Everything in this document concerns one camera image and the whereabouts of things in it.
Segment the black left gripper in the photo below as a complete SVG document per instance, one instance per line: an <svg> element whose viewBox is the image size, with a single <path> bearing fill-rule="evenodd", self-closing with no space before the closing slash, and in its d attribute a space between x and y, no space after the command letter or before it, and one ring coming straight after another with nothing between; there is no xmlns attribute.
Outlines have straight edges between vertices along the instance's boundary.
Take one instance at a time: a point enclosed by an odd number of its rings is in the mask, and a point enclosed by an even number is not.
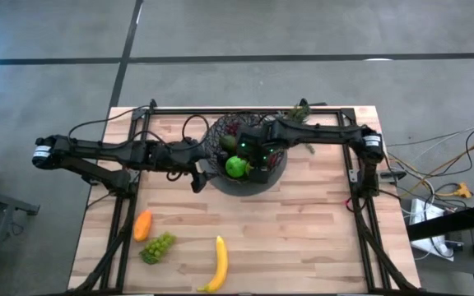
<svg viewBox="0 0 474 296"><path fill-rule="evenodd" d="M206 159L202 145L194 140L173 141L167 144L170 163L166 170L171 173L191 173L191 188L199 193L207 184L207 173L198 172L197 162Z"/></svg>

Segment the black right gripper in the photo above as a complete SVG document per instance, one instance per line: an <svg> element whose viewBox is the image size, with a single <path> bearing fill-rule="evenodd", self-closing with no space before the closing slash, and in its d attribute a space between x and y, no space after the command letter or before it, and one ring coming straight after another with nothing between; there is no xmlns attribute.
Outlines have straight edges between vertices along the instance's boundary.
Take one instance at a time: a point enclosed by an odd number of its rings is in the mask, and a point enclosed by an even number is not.
<svg viewBox="0 0 474 296"><path fill-rule="evenodd" d="M275 151L274 133L278 131L279 121L264 123L259 127L239 126L236 133L236 154L250 163L267 163ZM256 182L274 183L281 176L281 166L256 169Z"/></svg>

